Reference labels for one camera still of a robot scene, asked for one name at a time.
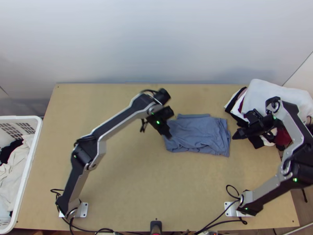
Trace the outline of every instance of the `black garment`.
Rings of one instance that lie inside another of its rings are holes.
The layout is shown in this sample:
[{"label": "black garment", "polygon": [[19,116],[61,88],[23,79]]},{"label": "black garment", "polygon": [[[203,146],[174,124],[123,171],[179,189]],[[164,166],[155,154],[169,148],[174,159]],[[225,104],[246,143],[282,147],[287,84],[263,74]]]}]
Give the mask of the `black garment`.
[{"label": "black garment", "polygon": [[236,115],[233,115],[231,113],[232,108],[234,107],[234,105],[236,104],[236,101],[239,97],[239,95],[243,92],[244,89],[246,89],[247,87],[243,87],[240,89],[240,91],[238,91],[238,93],[234,96],[234,98],[229,102],[228,106],[225,109],[226,113],[229,113],[236,121],[237,121],[237,126],[240,127],[247,127],[248,126],[248,122],[241,119],[240,117],[237,117]]},{"label": "black garment", "polygon": [[[234,96],[234,98],[229,102],[228,106],[225,109],[226,113],[229,113],[236,121],[237,121],[237,126],[239,127],[248,127],[249,123],[243,119],[241,119],[240,117],[237,117],[236,115],[233,115],[231,113],[232,108],[234,107],[234,105],[236,104],[236,101],[239,97],[239,95],[243,92],[244,89],[246,89],[247,87],[243,87],[240,89],[240,91],[237,92],[237,94]],[[264,146],[264,142],[261,139],[261,137],[259,136],[253,136],[253,137],[249,137],[248,140],[253,144],[253,147],[255,149],[258,149],[260,147]]]},{"label": "black garment", "polygon": [[2,148],[1,152],[0,152],[0,161],[1,164],[0,166],[5,163],[7,164],[7,161],[11,155],[11,153],[13,152],[14,149],[16,149],[17,147],[21,146],[23,144],[23,140],[22,139],[18,139],[13,141],[10,145]]}]

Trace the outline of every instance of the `wooden table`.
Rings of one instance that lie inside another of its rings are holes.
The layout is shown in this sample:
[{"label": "wooden table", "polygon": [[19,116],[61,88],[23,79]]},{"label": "wooden table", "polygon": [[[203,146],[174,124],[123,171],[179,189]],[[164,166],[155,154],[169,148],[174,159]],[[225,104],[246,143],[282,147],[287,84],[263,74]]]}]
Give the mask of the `wooden table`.
[{"label": "wooden table", "polygon": [[[16,227],[68,230],[49,190],[65,187],[73,143],[128,106],[141,90],[160,87],[170,93],[169,104],[176,114],[210,113],[227,119],[231,134],[237,129],[223,106],[242,85],[58,84],[43,121]],[[255,189],[276,173],[280,162],[275,147],[255,150],[248,140],[232,140],[229,158],[171,153],[156,130],[148,126],[143,134],[140,126],[140,120],[135,121],[107,142],[107,154],[89,174],[80,196],[89,203],[87,218],[77,218],[74,224],[93,230],[148,231],[150,221],[157,218],[164,231],[196,231],[224,210],[223,202],[232,201],[227,184],[239,192]],[[246,220],[246,226],[235,222],[215,229],[299,225],[289,192]]]}]

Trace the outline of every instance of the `white plastic basket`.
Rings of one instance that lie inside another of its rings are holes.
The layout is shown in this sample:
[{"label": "white plastic basket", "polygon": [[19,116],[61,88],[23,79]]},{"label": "white plastic basket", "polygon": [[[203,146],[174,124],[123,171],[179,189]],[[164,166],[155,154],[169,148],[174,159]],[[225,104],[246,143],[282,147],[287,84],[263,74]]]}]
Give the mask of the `white plastic basket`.
[{"label": "white plastic basket", "polygon": [[16,224],[41,127],[42,119],[37,116],[0,116],[0,149],[16,139],[22,139],[22,135],[34,134],[34,140],[26,159],[21,183],[17,192],[12,217],[8,216],[9,213],[0,208],[0,234],[10,232]]}]

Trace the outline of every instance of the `metal mounting bracket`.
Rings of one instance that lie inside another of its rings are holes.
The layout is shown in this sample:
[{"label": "metal mounting bracket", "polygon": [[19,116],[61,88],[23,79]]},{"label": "metal mounting bracket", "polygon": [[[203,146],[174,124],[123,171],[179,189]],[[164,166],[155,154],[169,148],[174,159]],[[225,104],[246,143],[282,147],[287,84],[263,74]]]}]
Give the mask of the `metal mounting bracket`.
[{"label": "metal mounting bracket", "polygon": [[[224,208],[226,208],[232,204],[233,202],[224,202]],[[252,215],[243,214],[240,211],[237,211],[236,209],[239,206],[239,202],[234,203],[230,208],[228,208],[227,211],[225,211],[225,215],[228,217],[252,217]]]},{"label": "metal mounting bracket", "polygon": [[[82,202],[79,208],[77,209],[77,212],[75,214],[75,218],[85,218],[87,216],[88,211],[88,203]],[[62,212],[59,212],[59,218],[64,218],[64,215]]]}]

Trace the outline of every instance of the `white cloth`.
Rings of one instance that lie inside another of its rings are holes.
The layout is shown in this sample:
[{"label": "white cloth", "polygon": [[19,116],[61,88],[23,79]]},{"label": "white cloth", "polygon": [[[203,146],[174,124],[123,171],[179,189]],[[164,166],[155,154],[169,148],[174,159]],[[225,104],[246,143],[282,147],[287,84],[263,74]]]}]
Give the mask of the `white cloth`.
[{"label": "white cloth", "polygon": [[240,106],[240,103],[242,102],[242,100],[243,100],[243,98],[245,97],[246,93],[247,93],[247,91],[245,91],[245,92],[243,93],[243,95],[236,101],[234,107],[231,109],[230,112],[231,112],[233,115],[236,115],[237,117],[241,118],[242,120],[245,120],[245,121],[249,122],[249,120],[248,120],[247,118],[245,118],[242,113],[240,113],[240,112],[238,111],[239,106]]},{"label": "white cloth", "polygon": [[307,116],[313,117],[313,99],[309,92],[281,87],[259,79],[253,79],[250,82],[241,112],[245,114],[255,108],[265,116],[265,101],[274,96],[280,97],[283,101],[296,104],[299,108],[299,117],[304,123]]},{"label": "white cloth", "polygon": [[10,154],[7,164],[0,166],[0,203],[7,211],[12,211],[16,201],[16,195],[20,187],[29,149],[34,135],[24,135],[23,144]]},{"label": "white cloth", "polygon": [[227,108],[227,106],[229,105],[229,103],[232,101],[232,99],[235,97],[235,95],[237,95],[237,93],[240,91],[241,89],[237,90],[232,97],[230,98],[230,100],[228,100],[227,104],[225,104],[224,108]]}]

